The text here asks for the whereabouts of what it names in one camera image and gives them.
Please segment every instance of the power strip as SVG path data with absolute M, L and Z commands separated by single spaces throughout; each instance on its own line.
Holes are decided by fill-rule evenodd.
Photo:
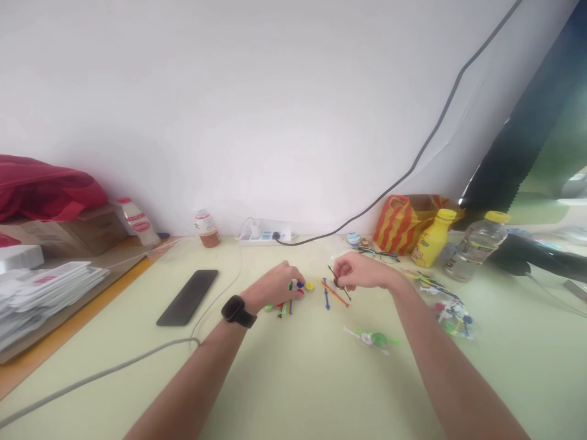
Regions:
M 291 232 L 263 231 L 256 238 L 250 232 L 245 232 L 238 238 L 238 243 L 241 246 L 279 246 L 279 243 L 273 239 L 273 234 L 276 232 L 281 241 L 288 243 L 292 241 Z

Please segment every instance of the orange striped bag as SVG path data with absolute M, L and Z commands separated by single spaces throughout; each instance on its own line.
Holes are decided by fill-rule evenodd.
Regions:
M 389 196 L 377 221 L 373 241 L 382 251 L 410 255 L 420 234 L 434 222 L 441 208 L 456 211 L 453 224 L 465 215 L 455 202 L 437 194 Z

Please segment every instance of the left hand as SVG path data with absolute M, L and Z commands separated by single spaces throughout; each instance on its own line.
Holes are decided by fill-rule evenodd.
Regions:
M 287 261 L 281 262 L 240 294 L 245 300 L 245 310 L 256 315 L 265 306 L 301 299 L 303 295 L 297 291 L 297 287 L 294 286 L 292 290 L 287 288 L 292 279 L 306 283 L 297 267 L 290 266 Z

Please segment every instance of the black phone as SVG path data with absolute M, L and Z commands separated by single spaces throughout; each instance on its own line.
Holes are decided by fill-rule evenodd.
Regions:
M 181 327 L 190 322 L 217 275 L 217 270 L 196 271 L 163 312 L 157 325 L 159 327 Z

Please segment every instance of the black smartwatch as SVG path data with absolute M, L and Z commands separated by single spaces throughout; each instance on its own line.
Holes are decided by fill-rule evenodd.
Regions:
M 247 328 L 253 327 L 257 320 L 256 316 L 245 310 L 245 301 L 238 295 L 226 301 L 221 313 L 227 322 L 237 322 Z

